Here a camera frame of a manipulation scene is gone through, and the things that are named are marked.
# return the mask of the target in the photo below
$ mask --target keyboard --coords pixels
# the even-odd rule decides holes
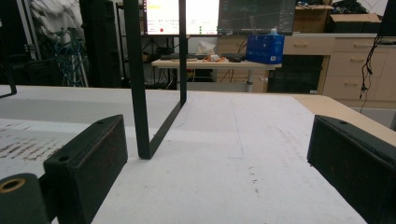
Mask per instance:
[[[197,59],[197,60],[202,60],[205,57],[207,57],[207,55],[205,54],[187,54],[187,59]],[[180,59],[180,54],[178,53],[172,53],[172,54],[167,54],[167,55],[161,55],[161,60],[179,60]]]
[[[237,59],[239,61],[244,61],[246,59],[245,54],[243,53],[222,53],[220,57],[224,57],[226,59]]]

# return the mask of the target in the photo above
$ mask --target desk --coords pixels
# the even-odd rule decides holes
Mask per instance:
[[[161,59],[152,62],[151,65],[158,68],[179,68],[178,62]],[[202,60],[187,62],[187,67],[191,69],[247,69],[247,92],[252,92],[254,70],[275,70],[281,66],[281,64],[253,63],[249,61],[242,61],[241,63],[230,63],[228,61],[214,63]]]
[[[8,91],[8,86],[0,86]],[[306,162],[314,114],[396,146],[396,133],[319,95],[188,91],[151,161],[137,157],[130,90],[18,87],[0,101],[0,178],[42,162],[91,123],[123,114],[129,160],[93,223],[365,223]],[[147,91],[151,135],[178,91]]]

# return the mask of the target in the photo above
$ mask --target dark monitor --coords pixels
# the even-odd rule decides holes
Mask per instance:
[[[396,36],[396,0],[388,0],[377,36]]]
[[[178,35],[178,0],[144,0],[145,35]],[[219,0],[186,0],[186,33],[218,34]]]
[[[295,0],[220,0],[220,35],[265,35],[293,32]]]

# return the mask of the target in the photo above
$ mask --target wooden desk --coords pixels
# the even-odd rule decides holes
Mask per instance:
[[[179,63],[174,61],[157,60],[151,63],[158,68],[179,68]],[[275,70],[282,64],[264,64],[242,61],[241,63],[230,63],[222,61],[219,63],[206,62],[202,60],[187,62],[187,67],[191,69],[247,69],[247,92],[252,92],[253,88],[253,71],[254,70]]]
[[[8,91],[8,86],[0,86]],[[123,114],[129,160],[93,223],[365,223],[306,162],[314,113],[396,146],[396,133],[318,95],[189,91],[151,161],[137,157],[130,90],[18,87],[0,101],[0,178],[42,162],[91,123]],[[147,91],[150,133],[178,91]]]

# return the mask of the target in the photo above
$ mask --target bright screen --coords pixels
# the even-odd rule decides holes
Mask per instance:
[[[146,35],[178,35],[178,0],[145,0]],[[187,35],[217,35],[219,0],[186,0]]]

